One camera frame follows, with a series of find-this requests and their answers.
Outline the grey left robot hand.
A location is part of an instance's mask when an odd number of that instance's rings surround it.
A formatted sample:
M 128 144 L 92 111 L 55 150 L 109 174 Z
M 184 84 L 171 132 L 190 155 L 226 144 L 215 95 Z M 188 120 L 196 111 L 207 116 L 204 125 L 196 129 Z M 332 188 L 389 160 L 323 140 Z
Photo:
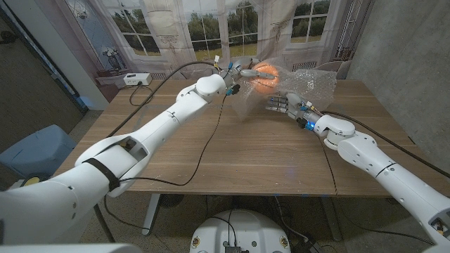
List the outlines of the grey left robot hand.
M 240 59 L 231 63 L 222 78 L 227 87 L 232 87 L 239 79 L 246 78 L 250 87 L 261 94 L 274 93 L 280 82 L 277 67 L 266 61 L 257 61 L 256 58 Z

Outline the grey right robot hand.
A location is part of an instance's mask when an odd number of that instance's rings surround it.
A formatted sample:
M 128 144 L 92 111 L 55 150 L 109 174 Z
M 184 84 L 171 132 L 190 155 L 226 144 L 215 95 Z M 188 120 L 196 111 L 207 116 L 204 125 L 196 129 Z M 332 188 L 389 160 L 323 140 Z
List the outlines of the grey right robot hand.
M 322 116 L 310 101 L 291 92 L 282 96 L 269 97 L 265 108 L 286 114 L 295 120 L 300 128 L 310 131 L 314 131 L 316 122 Z

